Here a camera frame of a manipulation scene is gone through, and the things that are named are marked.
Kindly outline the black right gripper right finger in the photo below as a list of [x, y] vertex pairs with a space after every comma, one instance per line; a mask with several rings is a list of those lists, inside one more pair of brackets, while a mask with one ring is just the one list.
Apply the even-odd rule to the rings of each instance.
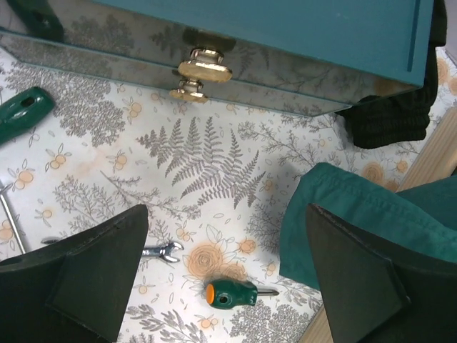
[[306, 231], [335, 342], [456, 341], [456, 264], [315, 204], [306, 209]]

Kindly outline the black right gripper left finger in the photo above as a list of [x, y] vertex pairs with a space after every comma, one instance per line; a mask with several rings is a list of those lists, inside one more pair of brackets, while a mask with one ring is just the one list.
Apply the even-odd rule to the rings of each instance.
[[115, 342], [148, 232], [136, 205], [1, 262], [2, 342]]

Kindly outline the small silver wrench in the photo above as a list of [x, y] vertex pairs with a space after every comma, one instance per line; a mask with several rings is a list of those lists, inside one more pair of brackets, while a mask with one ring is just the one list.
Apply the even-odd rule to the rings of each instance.
[[158, 246], [144, 247], [142, 250], [143, 258], [156, 258], [165, 261], [166, 263], [178, 263], [180, 259], [172, 254], [175, 251], [183, 251], [184, 246], [179, 242], [168, 242]]

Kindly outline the silver hex key tool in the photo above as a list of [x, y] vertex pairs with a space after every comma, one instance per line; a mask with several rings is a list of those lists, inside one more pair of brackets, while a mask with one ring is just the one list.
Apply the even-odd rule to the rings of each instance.
[[10, 209], [9, 203], [6, 198], [6, 193], [8, 192], [8, 190], [10, 190], [11, 187], [12, 187], [12, 184], [8, 184], [8, 185], [1, 184], [1, 205], [4, 209], [6, 218], [8, 219], [8, 221], [11, 225], [11, 229], [14, 234], [14, 238], [17, 241], [19, 251], [21, 252], [21, 254], [25, 254], [26, 247], [24, 246], [24, 243], [22, 242], [21, 234], [19, 233], [19, 229], [17, 227], [15, 216], [14, 216], [12, 210]]

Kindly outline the stubby green screwdriver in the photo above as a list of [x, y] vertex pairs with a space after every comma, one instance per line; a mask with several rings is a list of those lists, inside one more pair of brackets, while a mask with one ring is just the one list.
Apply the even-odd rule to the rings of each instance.
[[241, 306], [255, 306], [259, 297], [275, 297], [275, 289], [259, 289], [249, 281], [236, 279], [215, 279], [205, 288], [205, 299], [215, 309], [233, 309]]

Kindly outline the large green handle screwdriver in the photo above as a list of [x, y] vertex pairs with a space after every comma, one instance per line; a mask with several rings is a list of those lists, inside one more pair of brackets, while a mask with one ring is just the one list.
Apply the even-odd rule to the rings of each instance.
[[34, 86], [1, 105], [1, 145], [26, 133], [55, 107], [50, 93]]

